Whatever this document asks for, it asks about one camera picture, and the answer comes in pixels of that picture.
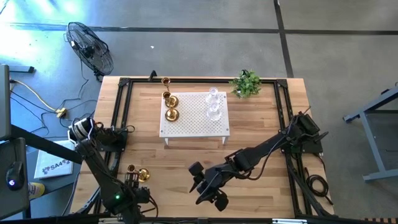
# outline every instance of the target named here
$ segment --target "wooden table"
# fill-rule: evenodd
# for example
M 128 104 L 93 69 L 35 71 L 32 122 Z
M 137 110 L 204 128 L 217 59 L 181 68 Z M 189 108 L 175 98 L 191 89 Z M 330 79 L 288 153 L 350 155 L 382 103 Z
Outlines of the wooden table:
M 94 119 L 103 122 L 105 126 L 111 123 L 119 78 L 105 77 L 99 93 Z M 287 82 L 293 113 L 305 111 L 308 108 L 308 98 L 304 80 L 289 78 Z M 219 212 L 209 202 L 195 205 L 198 192 L 188 193 L 193 184 L 188 171 L 190 165 L 196 161 L 201 162 L 205 168 L 220 164 L 228 154 L 241 148 L 257 146 L 280 129 L 274 88 L 270 84 L 263 84 L 260 94 L 248 99 L 235 97 L 230 93 L 230 86 L 224 83 L 173 83 L 172 81 L 170 91 L 208 91 L 211 86 L 216 86 L 219 91 L 226 91 L 228 94 L 231 137 L 227 145 L 222 145 L 220 138 L 191 138 L 171 139 L 169 146 L 165 146 L 159 137 L 160 97 L 165 87 L 160 83 L 135 83 L 132 88 L 127 125 L 134 125 L 136 131 L 129 134 L 118 178 L 123 180 L 130 164 L 134 164 L 137 168 L 149 169 L 151 177 L 144 185 L 150 188 L 151 195 L 159 205 L 160 217 L 294 217 L 285 158 L 280 151 L 270 156 L 259 180 L 233 179 L 223 187 L 229 198 L 229 205 L 224 211 Z M 123 106 L 119 112 L 118 125 L 121 122 L 122 110 Z M 325 177 L 322 163 L 317 157 L 304 155 L 303 164 L 310 174 Z M 259 169 L 260 167 L 257 167 L 253 171 L 253 176 L 258 175 Z M 97 186 L 89 168 L 83 163 L 71 212 L 81 208 Z M 302 193 L 298 186 L 297 188 L 300 208 L 304 211 Z M 326 210 L 333 213 L 333 207 L 325 198 L 317 197 L 317 199 Z M 154 215 L 155 212 L 146 213 L 148 217 Z

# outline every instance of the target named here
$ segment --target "green plant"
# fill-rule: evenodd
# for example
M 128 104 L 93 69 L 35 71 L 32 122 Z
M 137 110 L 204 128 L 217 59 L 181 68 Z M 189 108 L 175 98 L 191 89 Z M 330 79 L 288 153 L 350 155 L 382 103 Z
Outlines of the green plant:
M 234 90 L 234 93 L 239 98 L 247 98 L 251 95 L 259 94 L 261 81 L 260 77 L 255 74 L 255 71 L 242 70 L 239 78 L 229 82 Z

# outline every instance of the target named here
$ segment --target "gray floor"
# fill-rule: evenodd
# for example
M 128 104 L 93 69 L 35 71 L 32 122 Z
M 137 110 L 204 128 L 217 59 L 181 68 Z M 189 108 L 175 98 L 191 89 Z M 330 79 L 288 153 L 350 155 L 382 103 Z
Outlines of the gray floor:
M 287 29 L 396 30 L 398 2 L 377 0 L 280 0 Z M 0 22 L 115 27 L 219 27 L 276 29 L 270 0 L 156 0 L 138 1 L 18 1 L 10 0 Z M 77 96 L 83 83 L 80 61 L 63 32 L 10 30 L 0 36 L 0 62 L 32 65 L 36 72 L 13 73 L 57 106 Z M 108 43 L 115 69 L 112 75 L 235 76 L 253 69 L 262 77 L 286 77 L 278 34 L 201 34 L 156 32 L 97 32 Z M 397 36 L 288 35 L 294 77 L 304 78 L 312 114 L 322 130 L 326 174 L 337 215 L 349 218 L 396 217 L 398 177 L 365 184 L 363 174 L 377 171 L 362 125 L 345 124 L 353 112 L 398 82 Z M 96 99 L 100 84 L 90 78 L 83 100 Z M 23 86 L 18 94 L 39 103 Z M 28 105 L 39 115 L 41 110 Z M 73 110 L 74 118 L 91 113 L 95 103 Z M 65 128 L 45 115 L 48 136 L 64 136 Z M 12 101 L 12 122 L 27 130 L 40 121 Z M 71 187 L 34 201 L 33 217 L 61 214 Z

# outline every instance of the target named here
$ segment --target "black fan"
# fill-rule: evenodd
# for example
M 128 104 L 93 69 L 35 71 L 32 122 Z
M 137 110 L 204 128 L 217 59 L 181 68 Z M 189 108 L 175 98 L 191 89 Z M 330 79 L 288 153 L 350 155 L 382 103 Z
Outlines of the black fan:
M 113 61 L 108 45 L 90 28 L 80 22 L 70 22 L 66 35 L 72 49 L 94 71 L 98 81 L 98 77 L 112 72 Z

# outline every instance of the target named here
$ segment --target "clear glass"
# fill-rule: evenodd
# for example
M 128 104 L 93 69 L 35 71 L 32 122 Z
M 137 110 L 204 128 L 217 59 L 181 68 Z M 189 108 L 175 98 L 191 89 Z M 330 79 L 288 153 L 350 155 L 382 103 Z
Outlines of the clear glass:
M 216 87 L 211 87 L 209 89 L 209 95 L 206 97 L 206 103 L 209 105 L 212 103 L 220 103 L 220 99 L 218 98 L 218 89 Z
M 217 102 L 212 102 L 207 109 L 206 116 L 211 121 L 218 121 L 221 118 L 220 105 Z

